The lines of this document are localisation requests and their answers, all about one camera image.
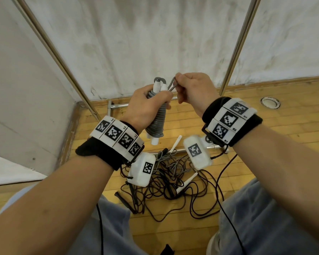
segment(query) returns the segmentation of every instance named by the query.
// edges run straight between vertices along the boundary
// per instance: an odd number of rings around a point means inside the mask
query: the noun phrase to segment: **qr code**
[[[112,125],[109,130],[105,133],[112,140],[117,140],[118,137],[122,134],[122,130],[117,128],[115,125]]]
[[[135,156],[137,154],[137,152],[140,150],[140,145],[138,145],[137,142],[135,142],[131,149],[128,151],[131,155]]]
[[[96,130],[99,132],[104,132],[106,127],[109,126],[109,122],[102,120],[100,124],[97,125]]]
[[[238,116],[227,111],[220,119],[220,122],[223,123],[225,126],[231,127],[236,122],[237,119],[238,119]]]
[[[134,139],[132,137],[130,137],[129,134],[124,133],[124,135],[120,138],[118,143],[121,146],[123,146],[124,148],[128,149],[133,141],[134,141]]]
[[[151,174],[152,167],[153,167],[153,164],[145,162],[143,172]]]
[[[197,156],[202,153],[200,147],[195,143],[194,145],[188,147],[188,150],[192,157]]]
[[[246,112],[248,110],[248,107],[240,104],[239,102],[236,102],[231,108],[229,108],[230,110],[233,110],[234,112],[236,112],[239,115],[242,115],[244,112]]]
[[[216,125],[216,127],[213,130],[213,133],[220,139],[223,139],[227,132],[228,132],[228,129],[223,127],[219,123]]]

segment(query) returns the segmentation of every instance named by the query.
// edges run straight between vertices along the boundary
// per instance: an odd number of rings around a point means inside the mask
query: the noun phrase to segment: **person's left hand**
[[[167,102],[167,109],[170,109],[171,91],[161,91],[152,98],[147,98],[147,94],[152,90],[153,84],[137,89],[131,97],[127,111],[122,118],[131,124],[138,134],[148,127],[154,120],[158,109]]]

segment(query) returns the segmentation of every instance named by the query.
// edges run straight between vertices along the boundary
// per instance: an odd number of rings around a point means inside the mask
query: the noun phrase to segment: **round floor drain cover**
[[[275,98],[269,98],[269,97],[265,97],[261,99],[261,103],[265,106],[268,107],[270,109],[278,109],[280,107],[280,102],[279,100],[275,99]]]

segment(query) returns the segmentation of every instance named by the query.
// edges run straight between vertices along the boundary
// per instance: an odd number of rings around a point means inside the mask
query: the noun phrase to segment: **wooden baseboard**
[[[291,84],[291,83],[304,83],[304,82],[310,82],[310,81],[319,81],[319,76],[314,77],[303,77],[303,78],[294,78],[289,80],[279,80],[279,81],[263,81],[263,82],[257,82],[257,83],[249,83],[249,84],[241,84],[241,85],[233,85],[228,86],[226,88],[226,91],[233,91],[238,89],[247,89],[247,88],[261,88],[261,87],[268,87],[268,86],[275,86],[275,85],[283,85],[283,84]],[[94,106],[102,106],[107,105],[109,100],[111,100],[114,104],[122,104],[127,103],[130,101],[131,97],[126,98],[114,98],[114,99],[104,99],[104,100],[94,100],[91,101]]]
[[[73,143],[74,136],[77,131],[77,127],[78,127],[78,123],[80,119],[81,109],[83,108],[80,102],[76,103],[72,112],[71,121],[67,130],[65,140],[63,142],[63,146],[60,151],[60,155],[59,155],[58,162],[55,169],[58,169],[60,166],[62,166],[69,158],[72,143]]]

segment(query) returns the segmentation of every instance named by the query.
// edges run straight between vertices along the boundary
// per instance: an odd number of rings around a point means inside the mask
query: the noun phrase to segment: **yellow wooden floorboard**
[[[319,152],[319,81],[227,91],[226,95],[242,98],[258,110],[258,114],[264,118],[266,126]],[[271,110],[262,106],[260,99],[263,97],[277,98],[281,102],[281,107],[277,110]],[[164,124],[164,137],[160,139],[159,145],[152,146],[150,141],[146,139],[145,132],[141,133],[146,151],[170,148],[178,135],[182,135],[183,138],[177,148],[182,148],[184,138],[193,134],[202,135],[201,128],[204,123],[195,114],[191,105],[186,103],[179,105],[177,100],[173,100],[171,106],[172,109],[167,111]],[[114,109],[112,116],[121,119],[126,109]],[[96,110],[102,117],[107,114],[106,105],[96,106]],[[79,121],[70,158],[76,155],[75,149],[85,142],[97,125],[97,121],[87,109],[81,112]],[[211,155],[220,153],[220,150],[209,151]],[[235,154],[234,150],[230,148],[228,154],[215,159],[213,165],[207,170],[213,177],[217,178]],[[237,157],[222,174],[219,185],[227,198],[253,178],[254,175],[249,168]],[[114,194],[124,183],[125,179],[120,176],[120,172],[114,172],[103,194],[108,200],[123,206]],[[197,180],[196,183],[199,189],[203,188],[201,180]],[[0,208],[15,192],[28,185],[30,184],[0,186]],[[124,195],[122,192],[121,195],[128,202],[132,202],[128,195]],[[194,208],[202,213],[212,206],[215,199],[215,190],[209,185],[206,196],[198,198]],[[162,218],[168,210],[179,208],[183,204],[183,198],[168,201],[163,197],[153,197],[147,204],[156,218]],[[198,255],[205,254],[209,239],[217,231],[217,218],[218,216],[203,220],[193,219],[187,205],[183,210],[174,211],[162,223],[155,222],[147,210],[144,214],[132,215],[130,227],[136,244],[149,254],[160,254],[165,244],[168,243],[176,250],[175,254]]]

